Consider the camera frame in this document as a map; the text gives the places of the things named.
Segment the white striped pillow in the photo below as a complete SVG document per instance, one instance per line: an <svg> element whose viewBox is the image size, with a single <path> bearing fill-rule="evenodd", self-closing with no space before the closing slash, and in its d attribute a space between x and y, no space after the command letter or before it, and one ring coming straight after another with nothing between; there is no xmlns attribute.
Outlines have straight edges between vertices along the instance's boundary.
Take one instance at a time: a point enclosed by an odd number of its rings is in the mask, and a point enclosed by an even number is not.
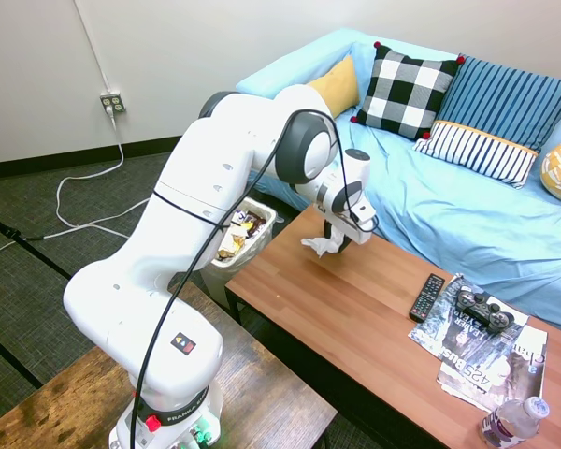
<svg viewBox="0 0 561 449"><path fill-rule="evenodd" d="M430 138L413 149L437 159L465 166L481 175L521 189L538 154L527 147L491 136L462 124L436 121Z"/></svg>

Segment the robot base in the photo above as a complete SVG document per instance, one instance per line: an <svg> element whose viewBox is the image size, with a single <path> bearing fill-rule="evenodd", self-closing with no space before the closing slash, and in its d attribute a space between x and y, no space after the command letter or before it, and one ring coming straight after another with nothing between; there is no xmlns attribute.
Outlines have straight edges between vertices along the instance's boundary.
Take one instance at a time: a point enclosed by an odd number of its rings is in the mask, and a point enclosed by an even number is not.
<svg viewBox="0 0 561 449"><path fill-rule="evenodd" d="M131 411L133 402L127 406L117 425L110 431L109 449L129 449L131 434ZM162 426L151 433L147 426L137 420L136 449L200 449L193 432L199 427L202 433L209 433L207 446L221 437L220 417L223 410L223 392L216 381L209 385L208 395L199 408L174 426Z"/></svg>

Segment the bottle cap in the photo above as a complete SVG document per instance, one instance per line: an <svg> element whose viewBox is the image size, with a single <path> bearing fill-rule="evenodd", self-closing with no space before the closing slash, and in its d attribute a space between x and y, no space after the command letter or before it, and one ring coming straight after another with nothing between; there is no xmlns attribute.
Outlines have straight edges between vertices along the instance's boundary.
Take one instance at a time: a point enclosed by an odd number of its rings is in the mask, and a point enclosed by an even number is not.
<svg viewBox="0 0 561 449"><path fill-rule="evenodd" d="M534 419L544 419L549 415L549 404L541 398L533 396L524 401L524 410Z"/></svg>

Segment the white wall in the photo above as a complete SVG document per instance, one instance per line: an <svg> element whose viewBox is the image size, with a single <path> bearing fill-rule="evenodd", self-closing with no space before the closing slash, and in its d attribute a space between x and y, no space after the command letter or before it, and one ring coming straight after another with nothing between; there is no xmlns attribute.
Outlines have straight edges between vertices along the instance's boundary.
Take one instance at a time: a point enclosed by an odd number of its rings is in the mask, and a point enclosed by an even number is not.
<svg viewBox="0 0 561 449"><path fill-rule="evenodd" d="M0 0L0 161L114 143L73 0ZM125 142L182 134L203 102L342 26L561 78L561 0L79 0Z"/></svg>

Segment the black and white checkered pillow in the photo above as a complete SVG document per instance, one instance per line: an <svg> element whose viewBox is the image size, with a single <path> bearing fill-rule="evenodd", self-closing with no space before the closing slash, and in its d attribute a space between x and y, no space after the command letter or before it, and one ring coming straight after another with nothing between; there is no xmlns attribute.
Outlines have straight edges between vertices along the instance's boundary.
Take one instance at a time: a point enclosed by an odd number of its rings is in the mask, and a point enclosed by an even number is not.
<svg viewBox="0 0 561 449"><path fill-rule="evenodd" d="M411 59L378 42L376 46L366 100L352 122L421 138L432 127L457 62Z"/></svg>

